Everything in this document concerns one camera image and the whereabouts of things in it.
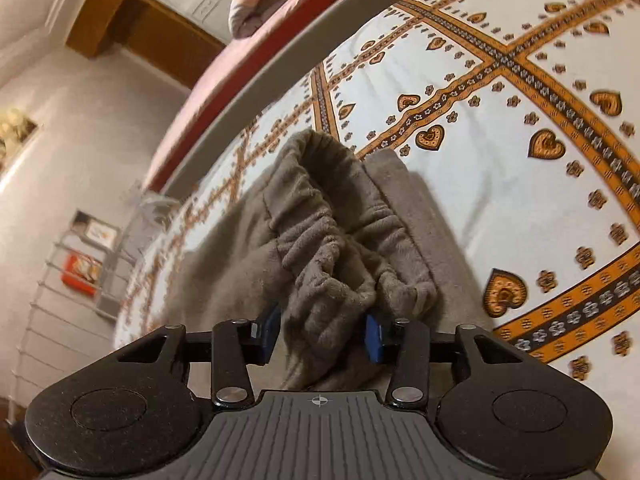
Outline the white low drawer cabinet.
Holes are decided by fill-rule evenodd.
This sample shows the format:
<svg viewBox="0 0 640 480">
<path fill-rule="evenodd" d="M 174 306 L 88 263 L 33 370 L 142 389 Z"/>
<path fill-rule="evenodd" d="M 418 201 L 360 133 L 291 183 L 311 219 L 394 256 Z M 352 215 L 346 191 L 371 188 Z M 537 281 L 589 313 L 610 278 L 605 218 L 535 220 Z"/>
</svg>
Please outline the white low drawer cabinet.
<svg viewBox="0 0 640 480">
<path fill-rule="evenodd" d="M 111 252 L 105 257 L 94 298 L 99 315 L 116 320 L 125 300 L 135 263 L 136 260 L 121 252 Z"/>
</svg>

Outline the grey-brown fleece pants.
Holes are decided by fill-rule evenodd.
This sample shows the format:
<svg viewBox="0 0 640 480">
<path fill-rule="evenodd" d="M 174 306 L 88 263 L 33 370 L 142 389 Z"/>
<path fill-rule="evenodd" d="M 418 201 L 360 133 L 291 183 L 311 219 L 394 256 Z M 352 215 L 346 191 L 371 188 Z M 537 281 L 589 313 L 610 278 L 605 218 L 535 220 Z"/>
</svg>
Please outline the grey-brown fleece pants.
<svg viewBox="0 0 640 480">
<path fill-rule="evenodd" d="M 265 388 L 350 390 L 382 367 L 358 335 L 369 310 L 433 330 L 490 327 L 482 292 L 431 192 L 395 152 L 358 160 L 330 136 L 294 134 L 178 265 L 160 324 L 209 330 L 281 310 Z"/>
</svg>

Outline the wall picture poster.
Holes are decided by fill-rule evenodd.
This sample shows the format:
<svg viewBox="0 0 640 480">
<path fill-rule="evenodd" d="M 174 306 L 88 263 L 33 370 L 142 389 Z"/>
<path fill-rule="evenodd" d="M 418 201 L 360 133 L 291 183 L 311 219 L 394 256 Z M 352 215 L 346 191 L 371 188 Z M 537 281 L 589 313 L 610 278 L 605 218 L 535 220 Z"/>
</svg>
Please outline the wall picture poster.
<svg viewBox="0 0 640 480">
<path fill-rule="evenodd" d="M 0 124 L 0 170 L 5 172 L 11 167 L 25 144 L 38 130 L 38 124 L 17 108 L 11 108 L 1 114 Z"/>
</svg>

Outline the white orange patterned bedsheet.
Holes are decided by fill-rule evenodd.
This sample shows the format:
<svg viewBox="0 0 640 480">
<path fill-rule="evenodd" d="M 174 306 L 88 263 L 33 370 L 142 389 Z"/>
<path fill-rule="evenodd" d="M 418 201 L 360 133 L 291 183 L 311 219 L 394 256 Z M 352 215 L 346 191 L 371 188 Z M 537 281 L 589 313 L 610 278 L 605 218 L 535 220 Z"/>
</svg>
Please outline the white orange patterned bedsheet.
<svg viewBox="0 0 640 480">
<path fill-rule="evenodd" d="M 134 271 L 123 346 L 186 256 L 311 127 L 431 191 L 497 335 L 593 388 L 600 471 L 639 474 L 639 0 L 400 0 L 230 142 Z"/>
</svg>

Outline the red picture board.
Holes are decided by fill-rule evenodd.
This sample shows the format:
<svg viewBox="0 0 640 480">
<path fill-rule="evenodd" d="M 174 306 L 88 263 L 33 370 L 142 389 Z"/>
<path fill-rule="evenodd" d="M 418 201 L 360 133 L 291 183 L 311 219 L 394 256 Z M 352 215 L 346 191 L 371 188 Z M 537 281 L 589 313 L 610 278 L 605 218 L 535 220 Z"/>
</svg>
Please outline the red picture board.
<svg viewBox="0 0 640 480">
<path fill-rule="evenodd" d="M 93 297 L 98 290 L 101 271 L 101 261 L 82 252 L 71 252 L 61 271 L 61 281 L 75 292 Z"/>
</svg>

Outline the small framed picture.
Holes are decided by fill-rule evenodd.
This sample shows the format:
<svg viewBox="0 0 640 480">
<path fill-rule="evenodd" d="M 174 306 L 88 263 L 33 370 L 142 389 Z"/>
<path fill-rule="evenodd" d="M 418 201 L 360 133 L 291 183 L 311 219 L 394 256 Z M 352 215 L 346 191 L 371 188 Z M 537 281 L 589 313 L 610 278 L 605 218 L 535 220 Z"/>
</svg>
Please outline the small framed picture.
<svg viewBox="0 0 640 480">
<path fill-rule="evenodd" d="M 78 210 L 75 212 L 70 228 L 79 235 L 108 250 L 114 250 L 120 237 L 120 229 L 97 219 L 92 214 Z"/>
</svg>

